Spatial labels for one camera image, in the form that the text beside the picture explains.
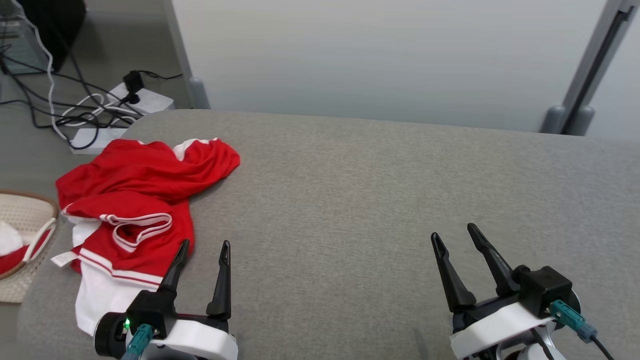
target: gray table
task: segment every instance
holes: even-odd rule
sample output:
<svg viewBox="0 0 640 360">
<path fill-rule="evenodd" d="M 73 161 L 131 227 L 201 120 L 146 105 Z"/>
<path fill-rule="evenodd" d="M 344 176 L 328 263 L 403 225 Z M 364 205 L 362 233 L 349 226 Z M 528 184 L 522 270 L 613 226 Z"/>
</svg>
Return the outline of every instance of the gray table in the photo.
<svg viewBox="0 0 640 360">
<path fill-rule="evenodd" d="M 126 137 L 220 137 L 242 157 L 193 197 L 196 250 L 178 312 L 204 313 L 223 240 L 240 359 L 452 359 L 429 235 L 478 299 L 494 296 L 465 225 L 512 266 L 571 279 L 617 359 L 640 352 L 640 144 L 402 122 L 177 110 Z M 70 248 L 63 226 L 50 256 Z M 36 359 L 95 359 L 76 328 L 80 276 L 46 261 L 19 339 Z M 603 359 L 568 329 L 568 359 Z"/>
</svg>

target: white stripe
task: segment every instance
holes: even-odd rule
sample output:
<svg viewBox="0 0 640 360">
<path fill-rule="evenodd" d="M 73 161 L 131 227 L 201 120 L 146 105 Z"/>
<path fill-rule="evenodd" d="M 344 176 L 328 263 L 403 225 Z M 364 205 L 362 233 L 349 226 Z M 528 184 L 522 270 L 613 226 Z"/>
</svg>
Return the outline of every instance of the white stripe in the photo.
<svg viewBox="0 0 640 360">
<path fill-rule="evenodd" d="M 151 215 L 145 215 L 143 217 L 137 217 L 137 218 L 119 218 L 119 217 L 116 217 L 114 215 L 108 215 L 106 218 L 109 220 L 110 224 L 113 224 L 113 225 L 118 224 L 118 225 L 116 225 L 116 227 L 113 228 L 113 231 L 111 232 L 111 237 L 115 241 L 116 245 L 118 245 L 119 247 L 121 247 L 123 250 L 125 250 L 127 252 L 134 252 L 134 250 L 136 250 L 136 247 L 143 240 L 146 240 L 146 239 L 150 238 L 151 236 L 155 236 L 157 234 L 161 234 L 161 233 L 171 229 L 172 220 L 173 220 L 171 215 L 169 215 L 167 213 L 151 214 Z M 118 229 L 121 226 L 125 226 L 125 225 L 146 226 L 146 225 L 156 224 L 158 222 L 166 222 L 166 223 L 162 224 L 162 225 L 159 225 L 159 226 L 149 227 L 148 229 L 142 230 L 140 232 L 140 234 L 138 234 L 138 236 L 136 237 L 136 241 L 134 241 L 134 242 L 127 241 L 126 239 L 124 239 L 123 237 L 121 237 L 118 234 Z"/>
<path fill-rule="evenodd" d="M 90 251 L 87 249 L 80 249 L 80 255 L 86 257 L 87 259 L 94 261 L 100 265 L 105 266 L 106 268 L 109 269 L 109 271 L 115 275 L 115 276 L 126 276 L 126 277 L 132 277 L 134 279 L 140 279 L 140 280 L 145 280 L 145 281 L 151 281 L 154 282 L 156 284 L 160 284 L 160 282 L 162 281 L 162 277 L 161 276 L 156 276 L 156 275 L 150 275 L 150 274 L 144 274 L 142 272 L 137 272 L 137 271 L 130 271 L 130 270 L 114 270 L 113 269 L 113 265 L 111 264 L 111 262 L 109 260 L 107 260 L 106 258 Z"/>
<path fill-rule="evenodd" d="M 175 154 L 175 157 L 180 161 L 184 161 L 184 154 L 187 152 L 187 149 L 189 148 L 189 146 L 191 146 L 191 144 L 195 142 L 209 143 L 209 140 L 189 139 L 183 142 L 182 144 L 176 145 L 172 149 L 173 153 Z"/>
<path fill-rule="evenodd" d="M 110 214 L 110 215 L 101 215 L 100 219 L 102 221 L 108 222 L 111 225 L 132 224 L 132 225 L 140 225 L 140 226 L 152 225 L 160 221 L 167 221 L 169 223 L 171 223 L 172 221 L 171 215 L 167 213 L 147 214 L 147 215 L 142 215 L 141 217 L 135 217 L 135 218 L 122 218 L 114 214 Z"/>
</svg>

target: black cable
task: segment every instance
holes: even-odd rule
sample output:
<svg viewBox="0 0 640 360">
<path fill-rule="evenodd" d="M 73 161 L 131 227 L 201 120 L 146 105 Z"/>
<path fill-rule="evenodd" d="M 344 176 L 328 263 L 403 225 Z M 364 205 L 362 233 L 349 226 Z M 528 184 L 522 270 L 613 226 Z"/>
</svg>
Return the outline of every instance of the black cable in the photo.
<svg viewBox="0 0 640 360">
<path fill-rule="evenodd" d="M 607 360 L 614 360 L 613 356 L 611 356 L 607 348 L 605 348 L 604 345 L 602 345 L 600 340 L 596 338 L 595 335 L 591 335 L 591 340 L 593 340 L 593 343 L 600 349 L 600 351 L 602 351 L 602 353 L 607 358 Z"/>
<path fill-rule="evenodd" d="M 41 110 L 41 109 L 39 109 L 39 108 L 37 108 L 36 106 L 34 106 L 34 105 L 33 105 L 33 103 L 31 102 L 31 97 L 29 96 L 29 93 L 32 93 L 32 94 L 33 94 L 33 95 L 35 95 L 37 98 L 42 99 L 43 101 L 47 101 L 47 99 L 46 99 L 46 98 L 44 98 L 44 97 L 42 97 L 41 95 L 38 95 L 36 92 L 34 92 L 34 91 L 32 91 L 30 88 L 28 88 L 28 87 L 27 87 L 23 82 L 21 82 L 20 80 L 18 80 L 18 79 L 15 77 L 15 74 L 14 74 L 14 73 L 12 73 L 11 71 L 9 71 L 9 70 L 6 68 L 6 66 L 4 66 L 4 63 L 0 63 L 0 65 L 2 65 L 2 66 L 3 66 L 3 67 L 2 67 L 2 69 L 3 69 L 7 74 L 9 74 L 9 76 L 10 76 L 10 77 L 12 77 L 12 78 L 13 78 L 13 80 L 16 82 L 16 84 L 18 84 L 18 86 L 20 87 L 20 89 L 22 90 L 22 92 L 24 93 L 24 95 L 25 95 L 25 97 L 26 97 L 26 99 L 27 99 L 27 101 L 20 100 L 20 99 L 16 99 L 16 100 L 11 100 L 11 101 L 0 102 L 0 105 L 4 105 L 4 104 L 11 104 L 11 103 L 14 103 L 14 102 L 22 102 L 22 103 L 24 103 L 24 104 L 27 104 L 27 105 L 29 106 L 29 110 L 30 110 L 30 112 L 31 112 L 31 123 L 32 123 L 32 124 L 33 124 L 33 126 L 34 126 L 34 127 L 36 127 L 37 129 L 49 129 L 49 128 L 53 128 L 53 126 L 52 126 L 52 125 L 38 125 L 38 124 L 37 124 L 37 122 L 36 122 L 36 119 L 35 119 L 35 113 L 34 113 L 34 111 L 39 111 L 40 113 L 43 113 L 43 114 L 45 114 L 45 115 L 49 115 L 49 116 L 53 116 L 53 117 L 59 117 L 60 119 L 58 119 L 58 120 L 56 121 L 56 125 L 57 125 L 57 126 L 65 125 L 65 124 L 68 124 L 69 122 L 72 122 L 72 121 L 81 121 L 81 122 L 85 122 L 85 123 L 87 123 L 87 124 L 94 125 L 94 126 L 96 126 L 96 129 L 99 129 L 99 128 L 103 128 L 103 127 L 108 127 L 109 125 L 111 125 L 111 123 L 112 123 L 113 119 L 115 119 L 115 118 L 116 118 L 116 115 L 113 115 L 113 117 L 111 118 L 111 120 L 109 121 L 109 123 L 108 123 L 107 125 L 105 125 L 105 124 L 101 124 L 100 122 L 98 122 L 98 121 L 97 121 L 96 116 L 95 116 L 94 114 L 90 113 L 90 112 L 85 112 L 85 113 L 82 113 L 82 114 L 80 114 L 80 115 L 68 115 L 68 116 L 63 116 L 63 115 L 52 114 L 52 113 L 49 113 L 48 111 Z M 78 106 L 78 105 L 74 105 L 74 104 L 64 104 L 64 103 L 61 103 L 61 102 L 54 102 L 54 104 L 61 104 L 61 105 L 65 105 L 65 106 L 82 107 L 82 106 Z M 87 108 L 89 108 L 89 109 L 92 109 L 92 110 L 96 110 L 96 109 L 97 109 L 97 108 L 95 108 L 95 107 L 91 107 L 91 106 L 86 106 L 86 107 L 87 107 Z M 91 116 L 93 116 L 93 117 L 94 117 L 94 119 L 85 119 L 85 118 L 83 118 L 83 116 L 87 116 L 87 115 L 91 115 Z M 118 117 L 118 119 L 120 119 L 120 120 L 124 120 L 124 121 L 126 121 L 126 123 L 131 124 L 131 122 L 130 122 L 130 121 L 128 121 L 127 119 L 122 119 L 122 118 L 120 118 L 120 117 Z M 112 127 L 126 128 L 126 127 L 124 127 L 124 126 L 118 126 L 118 125 L 113 125 Z"/>
<path fill-rule="evenodd" d="M 89 87 L 87 86 L 87 82 L 84 80 L 84 76 L 82 75 L 82 71 L 80 71 L 80 66 L 78 66 L 78 62 L 76 60 L 76 56 L 71 51 L 71 47 L 67 44 L 67 41 L 65 40 L 65 38 L 62 36 L 60 31 L 58 30 L 58 27 L 53 23 L 53 21 L 51 21 L 51 19 L 47 16 L 47 14 L 42 13 L 41 9 L 38 9 L 37 12 L 41 16 L 41 18 L 44 18 L 44 20 L 49 23 L 51 29 L 53 30 L 54 35 L 58 38 L 58 40 L 60 41 L 60 44 L 67 51 L 68 57 L 71 60 L 71 63 L 73 64 L 73 66 L 74 66 L 74 68 L 76 70 L 76 74 L 78 75 L 78 80 L 79 80 L 80 84 L 82 84 L 82 86 L 83 86 L 84 90 L 86 91 L 87 95 L 89 95 L 91 97 L 91 99 L 96 103 L 96 105 L 101 107 L 106 113 L 111 113 L 109 111 L 109 109 L 104 107 L 104 105 L 102 105 L 98 100 L 96 100 L 96 98 L 91 96 L 91 90 L 89 90 Z M 119 101 L 122 101 L 119 97 L 114 96 L 113 94 L 111 94 L 111 95 L 113 97 L 115 97 L 116 99 L 118 99 Z M 143 116 L 138 110 L 135 110 L 134 108 L 130 107 L 128 104 L 126 104 L 126 105 L 127 105 L 128 108 L 130 108 L 131 110 L 135 111 L 138 115 Z"/>
<path fill-rule="evenodd" d="M 91 114 L 91 115 L 93 115 L 94 119 L 97 120 L 97 117 L 94 114 Z M 88 144 L 83 145 L 83 146 L 74 146 L 71 143 L 71 140 L 69 140 L 69 138 L 66 135 L 65 135 L 65 138 L 67 138 L 67 143 L 69 144 L 69 147 L 71 149 L 73 149 L 73 150 L 83 150 L 83 149 L 86 149 L 86 148 L 90 147 L 91 145 L 93 145 L 95 143 L 96 140 L 98 140 L 98 133 L 99 132 L 100 132 L 100 126 L 96 125 L 95 126 L 95 133 L 93 134 L 93 138 L 91 139 L 91 141 Z"/>
<path fill-rule="evenodd" d="M 156 74 L 153 71 L 147 71 L 147 70 L 135 70 L 137 72 L 141 72 L 144 75 L 147 75 L 150 78 L 154 78 L 154 79 L 164 79 L 164 80 L 171 80 L 171 79 L 176 79 L 176 78 L 180 78 L 182 76 L 184 76 L 183 74 L 178 74 L 178 75 L 174 75 L 174 76 L 169 76 L 168 78 L 164 77 L 164 76 L 160 76 L 158 74 Z"/>
<path fill-rule="evenodd" d="M 0 69 L 2 69 L 3 72 L 9 74 L 9 76 L 11 76 L 12 79 L 14 80 L 16 79 L 15 75 L 13 75 L 11 71 L 9 71 L 9 68 L 6 67 L 6 65 L 4 64 L 4 61 L 2 61 L 1 58 L 0 58 Z M 38 122 L 36 121 L 36 113 L 33 111 L 34 106 L 33 106 L 33 103 L 31 102 L 31 97 L 29 96 L 29 93 L 27 93 L 27 90 L 24 89 L 23 85 L 18 84 L 18 87 L 20 88 L 20 90 L 22 90 L 22 93 L 24 93 L 24 97 L 26 97 L 27 103 L 29 104 L 32 125 L 36 129 L 47 129 L 48 127 L 52 127 L 51 125 L 48 125 L 48 126 L 38 125 Z"/>
<path fill-rule="evenodd" d="M 7 27 L 7 25 L 6 25 L 7 21 L 6 20 L 7 19 L 5 18 L 5 20 L 3 21 L 3 27 L 2 27 L 2 43 L 0 44 L 2 47 L 5 46 L 4 40 L 6 39 L 6 27 Z"/>
<path fill-rule="evenodd" d="M 42 100 L 42 101 L 46 101 L 47 104 L 49 103 L 49 100 L 42 96 L 37 94 L 35 91 L 33 91 L 32 89 L 30 89 L 28 86 L 26 86 L 23 82 L 21 82 L 17 76 L 15 76 L 15 74 L 11 74 L 9 73 L 9 76 L 11 76 L 13 78 L 13 80 L 18 83 L 19 86 L 23 86 L 24 89 L 28 92 L 30 92 L 33 96 L 35 96 L 36 98 Z M 76 104 L 67 104 L 65 102 L 58 102 L 58 101 L 52 101 L 52 103 L 54 105 L 60 105 L 60 106 L 68 106 L 70 108 L 82 108 L 82 109 L 91 109 L 91 110 L 96 110 L 97 108 L 95 106 L 87 106 L 87 105 L 76 105 Z"/>
<path fill-rule="evenodd" d="M 31 68 L 31 69 L 33 69 L 33 70 L 37 70 L 37 71 L 41 72 L 42 74 L 46 74 L 46 73 L 47 73 L 47 71 L 46 71 L 46 70 L 43 70 L 43 69 L 40 69 L 40 68 L 38 68 L 38 67 L 35 67 L 35 66 L 32 66 L 32 65 L 29 65 L 29 64 L 27 64 L 27 63 L 23 63 L 23 62 L 21 62 L 21 61 L 18 61 L 18 60 L 16 60 L 16 59 L 13 59 L 13 58 L 11 58 L 11 57 L 9 57 L 9 56 L 5 55 L 5 54 L 0 54 L 0 55 L 1 55 L 3 58 L 6 58 L 6 59 L 7 59 L 7 60 L 9 60 L 9 61 L 12 61 L 12 62 L 14 62 L 14 63 L 20 64 L 20 65 L 22 65 L 22 66 L 29 67 L 29 68 Z M 90 87 L 92 87 L 92 88 L 96 88 L 96 89 L 98 89 L 98 90 L 100 90 L 100 91 L 102 91 L 102 92 L 104 92 L 104 93 L 106 93 L 106 94 L 109 94 L 109 95 L 113 96 L 115 99 L 118 99 L 119 101 L 122 101 L 122 99 L 121 99 L 121 98 L 119 98 L 119 97 L 117 97 L 117 96 L 113 95 L 113 93 L 111 93 L 109 90 L 103 89 L 103 88 L 101 88 L 101 87 L 99 87 L 99 86 L 97 86 L 97 85 L 93 85 L 93 84 L 87 83 L 87 82 L 85 82 L 85 81 L 83 81 L 83 80 L 76 79 L 76 78 L 74 78 L 74 77 L 72 77 L 72 76 L 68 76 L 68 75 L 64 75 L 64 74 L 58 74 L 57 72 L 52 72 L 52 73 L 51 73 L 51 75 L 53 75 L 53 76 L 59 76 L 59 77 L 61 77 L 61 78 L 65 78 L 65 79 L 69 79 L 69 80 L 75 81 L 75 82 L 77 82 L 77 83 L 86 83 L 88 86 L 90 86 Z M 136 109 L 132 108 L 131 106 L 129 106 L 129 104 L 127 104 L 126 102 L 124 103 L 124 105 L 125 105 L 126 107 L 128 107 L 129 109 L 131 109 L 132 111 L 135 111 L 138 115 L 140 115 L 140 116 L 144 116 L 144 115 L 143 115 L 143 114 L 141 114 L 138 110 L 136 110 Z"/>
<path fill-rule="evenodd" d="M 554 356 L 551 354 L 551 351 L 549 350 L 549 347 L 547 346 L 547 343 L 545 343 L 544 340 L 542 340 L 542 336 L 540 336 L 540 334 L 538 334 L 536 329 L 531 329 L 531 333 L 533 334 L 533 337 L 536 338 L 536 341 L 538 342 L 540 347 L 542 347 L 542 351 L 545 352 L 545 355 L 547 356 L 547 359 L 548 360 L 554 360 Z"/>
<path fill-rule="evenodd" d="M 129 119 L 116 119 L 115 117 L 112 117 L 111 120 L 109 120 L 109 122 L 107 122 L 107 126 L 108 127 L 119 127 L 122 129 L 128 129 L 128 126 L 119 126 L 119 125 L 113 125 L 116 121 L 124 121 L 126 122 L 128 125 L 133 125 L 133 121 L 129 120 Z"/>
</svg>

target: power strip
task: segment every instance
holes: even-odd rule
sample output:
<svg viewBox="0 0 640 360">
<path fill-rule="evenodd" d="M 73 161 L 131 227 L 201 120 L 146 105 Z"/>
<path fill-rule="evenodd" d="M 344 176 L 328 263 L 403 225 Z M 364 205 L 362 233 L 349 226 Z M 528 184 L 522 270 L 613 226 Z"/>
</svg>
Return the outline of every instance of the power strip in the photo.
<svg viewBox="0 0 640 360">
<path fill-rule="evenodd" d="M 120 85 L 113 88 L 111 94 L 107 94 L 107 99 L 109 99 L 109 102 L 117 101 L 118 99 L 116 99 L 112 94 L 120 99 L 124 99 L 127 95 L 129 95 L 129 91 L 127 90 L 127 87 L 124 85 L 124 83 L 121 83 Z M 175 109 L 175 102 L 172 98 L 160 95 L 159 93 L 153 92 L 146 88 L 140 89 L 138 92 L 136 92 L 136 95 L 140 98 L 140 101 L 137 104 L 127 103 L 127 105 L 134 108 L 142 115 Z M 128 107 L 126 105 L 121 105 L 121 108 L 127 109 Z"/>
<path fill-rule="evenodd" d="M 98 155 L 110 142 L 121 138 L 125 131 L 126 129 L 100 129 L 98 130 L 98 137 L 91 146 L 82 150 L 71 148 L 71 152 L 76 155 Z M 95 129 L 79 129 L 74 139 L 71 140 L 71 145 L 75 147 L 83 147 L 90 143 L 94 136 Z"/>
</svg>

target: white fabric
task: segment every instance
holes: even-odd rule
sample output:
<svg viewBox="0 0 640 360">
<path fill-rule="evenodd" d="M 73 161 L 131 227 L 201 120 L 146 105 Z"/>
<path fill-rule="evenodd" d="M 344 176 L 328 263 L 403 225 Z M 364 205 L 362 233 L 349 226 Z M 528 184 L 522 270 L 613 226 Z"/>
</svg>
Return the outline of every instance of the white fabric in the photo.
<svg viewBox="0 0 640 360">
<path fill-rule="evenodd" d="M 78 327 L 91 336 L 102 315 L 127 311 L 140 290 L 157 290 L 157 286 L 151 284 L 117 281 L 85 261 L 80 263 L 80 269 L 82 281 L 76 298 L 76 321 Z"/>
<path fill-rule="evenodd" d="M 51 261 L 54 264 L 56 264 L 59 268 L 61 268 L 77 258 L 78 258 L 78 255 L 76 255 L 75 252 L 67 251 L 67 252 L 63 252 L 60 255 L 54 256 L 53 258 L 51 258 Z"/>
<path fill-rule="evenodd" d="M 64 215 L 69 222 L 75 224 L 72 230 L 72 243 L 74 244 L 74 247 L 80 246 L 100 227 L 102 222 L 96 218 L 83 218 L 69 215 L 67 213 L 67 208 L 62 210 L 62 215 Z"/>
<path fill-rule="evenodd" d="M 25 245 L 28 244 L 24 243 L 18 230 L 6 222 L 0 221 L 0 256 L 9 255 Z"/>
<path fill-rule="evenodd" d="M 113 264 L 108 259 L 87 249 L 80 249 L 78 258 L 82 262 L 87 262 L 89 265 L 92 265 L 101 272 L 104 272 L 106 275 L 110 275 L 114 278 L 114 281 L 131 282 L 133 284 L 138 284 L 140 282 L 144 284 L 150 283 L 152 286 L 158 287 L 163 278 L 161 276 L 145 274 L 132 270 L 114 270 Z"/>
<path fill-rule="evenodd" d="M 216 141 L 217 139 L 218 138 L 213 138 L 211 139 L 211 141 Z M 189 139 L 182 144 L 176 145 L 173 147 L 173 153 L 175 154 L 175 157 L 180 161 L 184 161 L 184 153 L 187 151 L 189 146 L 191 146 L 191 144 L 195 142 L 209 143 L 209 140 Z"/>
<path fill-rule="evenodd" d="M 127 252 L 134 252 L 136 250 L 136 247 L 143 240 L 146 240 L 158 234 L 162 234 L 163 232 L 171 229 L 171 225 L 173 222 L 172 216 L 167 213 L 154 213 L 154 214 L 144 215 L 136 218 L 122 218 L 122 217 L 117 217 L 111 214 L 111 215 L 101 215 L 100 219 L 102 221 L 108 222 L 111 225 L 116 226 L 113 228 L 112 237 L 116 245 L 118 245 L 119 247 L 121 247 Z M 164 222 L 164 224 L 161 224 L 158 226 L 152 226 L 145 230 L 142 230 L 142 232 L 140 232 L 140 234 L 138 234 L 138 236 L 136 237 L 135 243 L 131 243 L 125 240 L 118 234 L 118 230 L 122 226 L 126 226 L 126 225 L 149 226 L 149 225 L 157 224 L 159 222 Z"/>
</svg>

